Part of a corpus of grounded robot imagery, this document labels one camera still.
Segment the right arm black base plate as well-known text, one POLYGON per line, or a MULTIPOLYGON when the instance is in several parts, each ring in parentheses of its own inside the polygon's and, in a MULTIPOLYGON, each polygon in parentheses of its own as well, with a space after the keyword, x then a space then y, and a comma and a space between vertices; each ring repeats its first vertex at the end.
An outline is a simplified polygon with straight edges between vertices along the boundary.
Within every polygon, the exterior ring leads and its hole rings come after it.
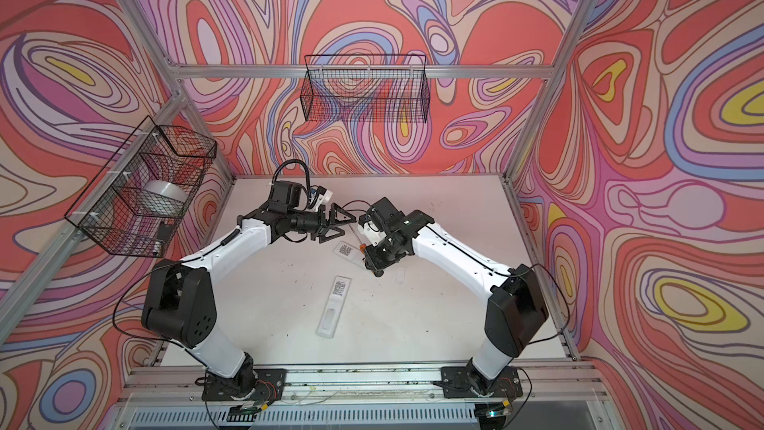
POLYGON ((513 401, 524 391, 517 368, 506 366, 495 378, 487 378, 472 366, 443 366, 433 382, 447 399, 502 398, 513 401))

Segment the silver tape roll in basket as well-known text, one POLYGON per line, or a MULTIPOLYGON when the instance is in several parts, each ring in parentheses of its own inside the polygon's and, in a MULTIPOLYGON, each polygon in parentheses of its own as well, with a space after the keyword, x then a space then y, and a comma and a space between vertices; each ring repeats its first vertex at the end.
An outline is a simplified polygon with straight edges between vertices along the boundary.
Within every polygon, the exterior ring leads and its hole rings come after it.
POLYGON ((146 215, 177 217, 188 199, 187 193, 169 181, 149 181, 137 197, 140 209, 146 215))

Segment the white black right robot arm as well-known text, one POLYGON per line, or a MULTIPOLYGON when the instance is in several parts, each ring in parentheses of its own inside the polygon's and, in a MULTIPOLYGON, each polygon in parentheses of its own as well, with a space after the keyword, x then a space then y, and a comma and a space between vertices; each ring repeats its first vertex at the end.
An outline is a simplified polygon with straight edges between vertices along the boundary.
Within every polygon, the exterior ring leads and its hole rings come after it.
POLYGON ((405 214, 382 198, 361 215, 359 228, 370 241, 363 248, 364 264, 375 276, 406 257, 418 257, 485 302, 485 340, 467 364, 479 382, 498 379, 549 319, 531 267, 507 266, 475 251, 421 210, 405 214))

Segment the white battery cover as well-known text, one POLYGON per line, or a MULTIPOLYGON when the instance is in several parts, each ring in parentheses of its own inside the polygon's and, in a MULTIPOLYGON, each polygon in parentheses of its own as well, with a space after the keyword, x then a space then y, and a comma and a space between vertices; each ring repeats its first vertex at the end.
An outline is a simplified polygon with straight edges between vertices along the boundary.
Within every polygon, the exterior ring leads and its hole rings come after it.
POLYGON ((403 286, 405 284, 405 278, 406 278, 406 269, 402 268, 396 271, 395 273, 395 282, 399 286, 403 286))

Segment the aluminium frame rails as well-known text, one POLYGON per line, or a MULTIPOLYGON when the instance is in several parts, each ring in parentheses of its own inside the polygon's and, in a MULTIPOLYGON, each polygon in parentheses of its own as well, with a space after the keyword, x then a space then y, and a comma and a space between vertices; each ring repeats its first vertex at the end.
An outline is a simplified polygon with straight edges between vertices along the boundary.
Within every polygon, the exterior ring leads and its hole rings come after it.
MULTIPOLYGON (((116 0, 125 10, 127 21, 140 36, 147 48, 149 63, 159 73, 161 80, 172 90, 171 99, 151 119, 165 123, 185 110, 191 125, 206 135, 209 127, 203 123, 201 113, 192 103, 184 83, 191 79, 325 79, 330 77, 360 77, 401 79, 412 78, 417 71, 425 72, 429 79, 483 79, 483 78, 523 78, 543 79, 548 84, 555 81, 554 75, 562 70, 563 55, 573 50, 573 42, 583 31, 583 20, 593 10, 596 0, 579 0, 557 54, 550 65, 427 65, 424 58, 414 64, 365 64, 361 62, 316 64, 308 59, 305 64, 296 65, 189 65, 175 64, 160 50, 154 31, 149 29, 145 14, 137 0, 116 0)), ((46 243, 30 267, 19 276, 1 300, 1 342, 6 342, 15 332, 22 318, 29 312, 33 302, 40 297, 53 276, 74 252, 74 246, 84 235, 71 224, 64 224, 56 230, 56 237, 46 243)))

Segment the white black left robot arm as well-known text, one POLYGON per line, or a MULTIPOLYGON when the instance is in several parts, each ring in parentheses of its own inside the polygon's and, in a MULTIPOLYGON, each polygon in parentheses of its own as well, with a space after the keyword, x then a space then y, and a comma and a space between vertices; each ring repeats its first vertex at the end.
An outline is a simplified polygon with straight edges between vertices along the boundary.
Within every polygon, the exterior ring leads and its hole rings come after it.
POLYGON ((255 380, 252 358, 235 346, 217 324, 214 286, 256 253, 291 233, 324 243, 344 235, 352 213, 315 195, 299 183, 277 181, 268 199, 237 218, 219 241, 180 260, 154 266, 141 315, 145 330, 178 344, 210 374, 255 380))

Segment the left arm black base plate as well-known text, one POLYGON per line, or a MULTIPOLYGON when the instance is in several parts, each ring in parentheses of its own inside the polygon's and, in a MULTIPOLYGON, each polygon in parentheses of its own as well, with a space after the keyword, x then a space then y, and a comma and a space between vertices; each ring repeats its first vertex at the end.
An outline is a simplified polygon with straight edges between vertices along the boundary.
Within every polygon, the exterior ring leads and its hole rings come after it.
POLYGON ((286 373, 284 368, 260 368, 241 370, 234 377, 224 378, 206 372, 202 399, 206 402, 273 403, 283 398, 286 373))

